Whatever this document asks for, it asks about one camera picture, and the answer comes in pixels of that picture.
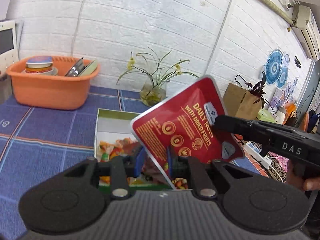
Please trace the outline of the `person's right hand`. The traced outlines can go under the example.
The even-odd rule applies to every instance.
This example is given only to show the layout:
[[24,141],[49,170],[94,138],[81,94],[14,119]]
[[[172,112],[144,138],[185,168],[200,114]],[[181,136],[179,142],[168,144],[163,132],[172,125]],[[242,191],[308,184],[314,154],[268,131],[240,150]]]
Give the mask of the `person's right hand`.
[[320,189],[320,178],[303,179],[295,175],[293,171],[294,165],[291,160],[287,162],[286,183],[292,185],[302,191],[314,191]]

